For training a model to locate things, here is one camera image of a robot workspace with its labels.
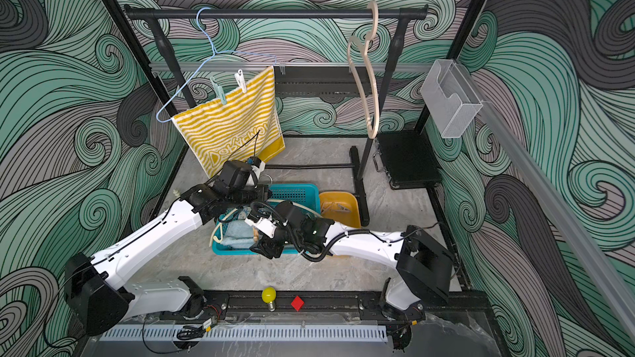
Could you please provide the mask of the light blue towel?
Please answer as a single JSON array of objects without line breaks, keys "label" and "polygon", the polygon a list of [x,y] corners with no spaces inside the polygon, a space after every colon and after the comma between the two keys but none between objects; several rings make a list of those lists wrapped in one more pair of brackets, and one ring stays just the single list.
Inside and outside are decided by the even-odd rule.
[{"label": "light blue towel", "polygon": [[226,248],[248,250],[257,242],[255,229],[244,220],[218,223],[212,241]]}]

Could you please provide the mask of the cream plastic hanger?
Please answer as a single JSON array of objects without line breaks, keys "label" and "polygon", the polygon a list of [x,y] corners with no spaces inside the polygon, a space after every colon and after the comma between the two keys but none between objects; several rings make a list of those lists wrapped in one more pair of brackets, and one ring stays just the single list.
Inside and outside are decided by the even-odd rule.
[{"label": "cream plastic hanger", "polygon": [[251,242],[255,240],[250,235],[253,231],[251,226],[245,223],[245,219],[250,212],[250,208],[239,207],[229,210],[217,221],[210,239],[210,246],[220,245],[225,250],[245,250]]}]

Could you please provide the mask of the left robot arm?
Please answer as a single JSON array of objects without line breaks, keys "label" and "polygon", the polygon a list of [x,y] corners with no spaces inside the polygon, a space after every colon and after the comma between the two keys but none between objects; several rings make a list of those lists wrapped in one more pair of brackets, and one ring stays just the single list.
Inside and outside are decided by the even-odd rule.
[{"label": "left robot arm", "polygon": [[267,198],[259,186],[263,160],[228,160],[211,183],[182,193],[157,218],[123,240],[92,256],[79,253],[65,265],[69,279],[64,300],[90,337],[109,331],[131,317],[177,312],[188,319],[203,313],[204,292],[190,277],[150,285],[130,279],[147,262],[181,237],[217,220],[231,208]]}]

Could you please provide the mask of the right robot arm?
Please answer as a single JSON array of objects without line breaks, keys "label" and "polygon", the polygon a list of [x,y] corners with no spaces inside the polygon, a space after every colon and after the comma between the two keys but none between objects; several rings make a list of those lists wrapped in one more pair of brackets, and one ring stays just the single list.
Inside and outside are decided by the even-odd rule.
[{"label": "right robot arm", "polygon": [[312,218],[291,201],[276,206],[253,202],[246,223],[259,233],[250,251],[277,259],[288,245],[312,263],[330,256],[350,256],[395,269],[384,304],[404,312],[413,304],[445,305],[450,298],[453,257],[450,251],[419,226],[382,232],[347,226],[328,218]]}]

